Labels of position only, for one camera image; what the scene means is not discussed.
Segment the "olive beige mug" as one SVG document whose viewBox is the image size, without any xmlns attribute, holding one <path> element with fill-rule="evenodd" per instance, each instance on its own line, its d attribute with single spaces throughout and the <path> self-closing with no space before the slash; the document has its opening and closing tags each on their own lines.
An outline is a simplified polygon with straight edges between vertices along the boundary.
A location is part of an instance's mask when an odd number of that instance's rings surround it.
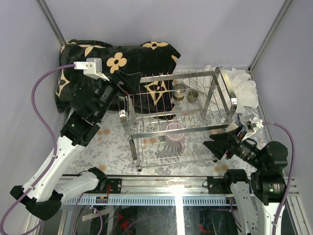
<svg viewBox="0 0 313 235">
<path fill-rule="evenodd" d="M 198 98 L 199 93 L 196 90 L 191 89 L 188 91 L 186 99 L 189 103 L 195 103 L 198 100 Z"/>
</svg>

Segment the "grey textured coffee mug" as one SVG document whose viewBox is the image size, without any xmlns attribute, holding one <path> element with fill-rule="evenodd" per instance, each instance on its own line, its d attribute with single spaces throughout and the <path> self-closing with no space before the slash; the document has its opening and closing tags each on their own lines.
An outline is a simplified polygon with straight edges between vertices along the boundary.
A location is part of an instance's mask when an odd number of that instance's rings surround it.
<svg viewBox="0 0 313 235">
<path fill-rule="evenodd" d="M 254 118 L 254 115 L 246 115 L 242 113 L 237 114 L 237 120 L 240 125 L 247 125 L 248 122 Z"/>
</svg>

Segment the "light blue mug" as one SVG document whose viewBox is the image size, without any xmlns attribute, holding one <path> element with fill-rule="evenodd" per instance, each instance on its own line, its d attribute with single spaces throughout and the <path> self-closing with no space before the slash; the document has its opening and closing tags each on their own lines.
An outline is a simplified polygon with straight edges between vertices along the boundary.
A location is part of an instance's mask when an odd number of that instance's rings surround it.
<svg viewBox="0 0 313 235">
<path fill-rule="evenodd" d="M 239 126 L 235 123 L 231 123 L 227 126 L 225 129 L 226 132 L 236 132 L 236 130 L 239 128 Z"/>
</svg>

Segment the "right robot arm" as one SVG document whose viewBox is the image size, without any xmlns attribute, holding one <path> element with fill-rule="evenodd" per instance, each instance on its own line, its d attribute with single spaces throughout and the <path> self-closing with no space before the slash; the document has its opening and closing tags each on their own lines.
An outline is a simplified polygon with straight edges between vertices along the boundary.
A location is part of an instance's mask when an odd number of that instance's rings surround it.
<svg viewBox="0 0 313 235">
<path fill-rule="evenodd" d="M 282 171 L 288 164 L 288 150 L 278 141 L 259 149 L 257 142 L 246 136 L 246 131 L 237 128 L 210 135 L 210 140 L 203 142 L 217 159 L 237 156 L 256 169 L 249 176 L 243 169 L 228 169 L 222 178 L 208 177 L 208 192 L 233 195 L 230 204 L 237 207 L 237 226 L 243 235 L 279 233 L 287 192 Z"/>
</svg>

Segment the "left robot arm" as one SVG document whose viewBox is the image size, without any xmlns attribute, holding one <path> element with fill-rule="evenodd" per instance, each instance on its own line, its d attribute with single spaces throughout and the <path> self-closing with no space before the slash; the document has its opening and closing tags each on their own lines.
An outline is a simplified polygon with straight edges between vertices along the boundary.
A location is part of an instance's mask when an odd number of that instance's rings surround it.
<svg viewBox="0 0 313 235">
<path fill-rule="evenodd" d="M 58 181 L 72 159 L 80 154 L 99 131 L 99 123 L 118 95 L 137 94 L 142 73 L 125 74 L 119 70 L 98 78 L 93 85 L 79 86 L 70 106 L 73 113 L 61 129 L 52 150 L 31 180 L 14 186 L 10 194 L 20 200 L 35 217 L 47 221 L 64 202 L 86 192 L 108 191 L 107 176 L 92 167 L 64 184 Z"/>
</svg>

